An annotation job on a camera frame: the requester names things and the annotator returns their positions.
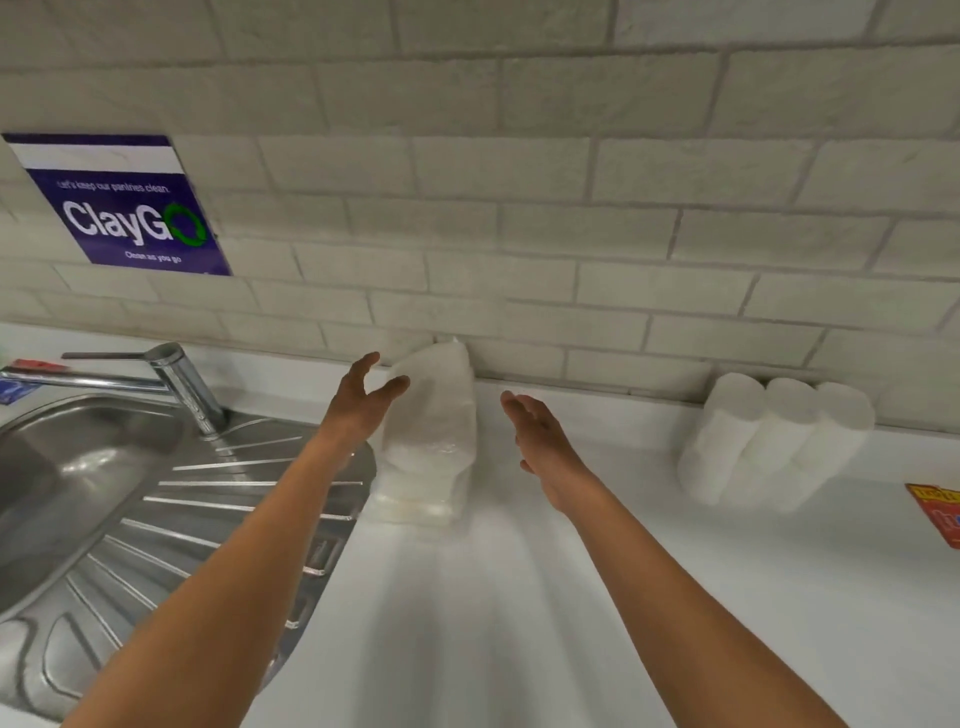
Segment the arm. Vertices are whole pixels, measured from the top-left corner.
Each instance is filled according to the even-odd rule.
[[[133,633],[64,728],[240,725],[283,632],[330,481],[409,385],[354,363],[317,434],[230,538]]]
[[[588,470],[543,402],[504,392],[501,403],[520,467],[576,527],[679,728],[845,728]]]

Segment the red item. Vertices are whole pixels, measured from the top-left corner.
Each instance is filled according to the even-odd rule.
[[[910,491],[950,548],[960,548],[960,491],[908,483]]]

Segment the white countertop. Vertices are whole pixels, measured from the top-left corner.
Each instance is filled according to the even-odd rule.
[[[8,355],[50,360],[143,343],[11,325],[0,325],[0,342]],[[345,370],[190,353],[225,403],[306,421],[320,419]],[[116,364],[103,371],[142,366]],[[432,532],[361,518],[245,728],[673,725],[576,533],[517,466],[496,412],[500,388],[478,384],[481,454],[463,520]],[[849,476],[793,517],[731,514],[689,501],[676,485],[669,449],[694,408],[516,388],[555,407],[628,507],[851,726],[955,721],[948,645],[960,643],[960,553],[902,482],[955,487],[957,439],[881,431]],[[75,394],[45,388],[0,408],[0,422]],[[39,725],[49,723],[0,709],[4,728]]]

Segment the faucet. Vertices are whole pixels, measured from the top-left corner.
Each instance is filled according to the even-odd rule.
[[[145,361],[158,379],[139,376],[110,376],[85,372],[50,372],[29,367],[4,367],[0,379],[58,387],[91,387],[112,392],[138,392],[172,395],[187,408],[204,437],[221,434],[227,427],[227,415],[201,379],[183,347],[176,342],[158,344],[148,352],[66,352],[61,359],[100,361]]]

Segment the sink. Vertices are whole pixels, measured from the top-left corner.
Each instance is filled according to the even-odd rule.
[[[179,407],[88,395],[0,427],[0,702],[53,720],[269,493],[313,425],[229,413],[203,440]],[[330,490],[263,685],[293,651],[375,473]]]

